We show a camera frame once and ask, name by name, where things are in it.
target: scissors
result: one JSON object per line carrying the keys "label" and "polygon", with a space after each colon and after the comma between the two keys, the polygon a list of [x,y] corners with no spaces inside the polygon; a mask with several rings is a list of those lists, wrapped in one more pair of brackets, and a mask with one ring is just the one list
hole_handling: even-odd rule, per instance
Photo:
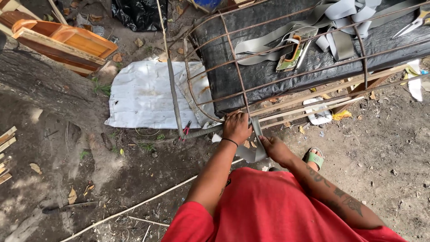
{"label": "scissors", "polygon": [[420,15],[418,16],[418,18],[414,20],[412,23],[408,24],[406,27],[402,28],[391,39],[395,39],[399,36],[407,34],[422,25],[430,25],[430,18],[424,19],[424,17],[427,16],[427,14],[429,13],[430,13],[430,4],[422,5],[420,7]]}
{"label": "scissors", "polygon": [[187,135],[188,134],[188,131],[190,131],[190,126],[191,126],[191,121],[190,122],[188,122],[188,124],[187,124],[187,126],[185,127],[185,129],[184,129],[184,134],[185,135]]}

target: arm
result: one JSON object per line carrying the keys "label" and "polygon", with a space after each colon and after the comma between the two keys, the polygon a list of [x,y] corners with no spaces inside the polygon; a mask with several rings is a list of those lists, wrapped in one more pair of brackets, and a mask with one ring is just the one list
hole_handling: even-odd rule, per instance
{"label": "arm", "polygon": [[309,196],[325,204],[348,226],[355,229],[374,229],[385,226],[370,208],[318,174],[294,155],[278,137],[260,136],[259,138],[267,154],[283,168],[287,168]]}
{"label": "arm", "polygon": [[[248,114],[238,113],[226,117],[223,137],[242,144],[252,133]],[[227,182],[231,162],[237,146],[229,140],[221,140],[199,176],[193,182],[185,202],[200,203],[212,216]]]}

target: black tarp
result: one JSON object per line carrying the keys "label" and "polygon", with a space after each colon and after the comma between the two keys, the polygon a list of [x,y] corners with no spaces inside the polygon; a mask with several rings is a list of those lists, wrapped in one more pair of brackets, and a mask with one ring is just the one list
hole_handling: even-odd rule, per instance
{"label": "black tarp", "polygon": [[[159,2],[163,24],[167,28],[167,0]],[[134,32],[163,30],[157,0],[112,0],[112,13]]]}
{"label": "black tarp", "polygon": [[[312,7],[318,2],[319,0],[269,0],[249,8],[244,8],[233,13],[228,13],[224,15],[224,19],[228,31],[234,31]],[[383,0],[382,4],[378,6],[376,10],[380,11],[381,9],[388,8],[399,2],[402,2],[402,0]],[[306,19],[309,14],[310,11],[248,30],[239,31],[230,35],[231,42],[233,47],[235,47],[241,41],[262,37],[290,21]],[[404,36],[394,40],[391,39],[395,33],[397,33],[407,24],[411,23],[417,16],[418,10],[388,22],[380,27],[371,29],[369,31],[369,36],[366,39],[363,39],[366,54],[371,55],[380,51],[400,47],[405,44],[429,39],[429,26],[420,26]],[[197,26],[203,20],[205,19],[197,21],[195,26]],[[326,31],[326,29],[320,29],[319,33],[322,33],[323,31]],[[209,20],[196,31],[194,31],[193,41],[199,45],[221,34],[225,34],[224,26],[222,24],[221,18],[216,17]],[[353,44],[355,48],[354,58],[357,58],[361,56],[361,49],[358,40],[353,40]],[[233,59],[226,37],[222,37],[203,46],[200,49],[200,54],[203,58],[203,63],[206,69]],[[397,50],[395,52],[390,52],[381,56],[371,57],[368,59],[367,65],[369,71],[376,71],[428,55],[430,55],[430,42],[419,45],[416,44],[402,50]],[[275,68],[278,62],[274,61],[264,61],[256,65],[249,66],[239,65],[239,68],[244,86],[246,89],[249,89],[294,74],[315,70],[347,60],[349,59],[335,61],[330,52],[322,52],[313,41],[309,47],[306,58],[303,60],[303,63],[298,70],[276,73]],[[362,62],[356,61],[316,73],[292,78],[277,84],[272,84],[270,86],[248,92],[247,99],[250,104],[253,104],[271,97],[299,92],[321,84],[326,84],[354,75],[362,74],[362,70]],[[240,82],[234,63],[209,71],[208,79],[213,99],[225,97],[241,91]],[[222,117],[225,113],[232,112],[244,106],[245,103],[242,95],[214,103],[215,114],[218,117]]]}

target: black trash bag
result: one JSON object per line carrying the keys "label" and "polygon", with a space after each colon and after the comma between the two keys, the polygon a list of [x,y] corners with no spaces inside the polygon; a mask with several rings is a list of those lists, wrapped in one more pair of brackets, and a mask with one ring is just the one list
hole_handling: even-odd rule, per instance
{"label": "black trash bag", "polygon": [[[159,0],[163,24],[167,29],[167,0]],[[134,32],[163,30],[157,0],[113,0],[112,13]]]}

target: hand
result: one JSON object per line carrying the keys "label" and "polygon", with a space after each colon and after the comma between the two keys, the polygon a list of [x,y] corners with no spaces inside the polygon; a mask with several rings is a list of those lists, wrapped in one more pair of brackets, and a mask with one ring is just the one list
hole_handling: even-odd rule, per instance
{"label": "hand", "polygon": [[266,153],[273,161],[278,163],[283,168],[288,168],[294,154],[288,149],[287,145],[278,137],[258,136],[266,150]]}
{"label": "hand", "polygon": [[238,145],[243,144],[252,134],[252,125],[248,125],[248,114],[241,112],[226,116],[223,125],[223,138],[230,139]]}

